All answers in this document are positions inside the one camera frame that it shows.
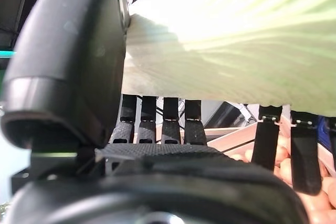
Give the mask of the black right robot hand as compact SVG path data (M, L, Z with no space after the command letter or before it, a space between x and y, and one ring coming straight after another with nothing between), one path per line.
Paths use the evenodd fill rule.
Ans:
M273 170L282 106L260 106L251 161ZM291 111L291 177L294 190L317 195L322 188L318 162L318 116Z

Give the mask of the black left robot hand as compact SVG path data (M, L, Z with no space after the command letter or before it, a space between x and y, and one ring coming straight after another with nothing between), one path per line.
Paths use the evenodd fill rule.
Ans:
M126 0L38 0L3 81L1 130L31 151L5 223L308 223L272 172L188 144L109 144Z

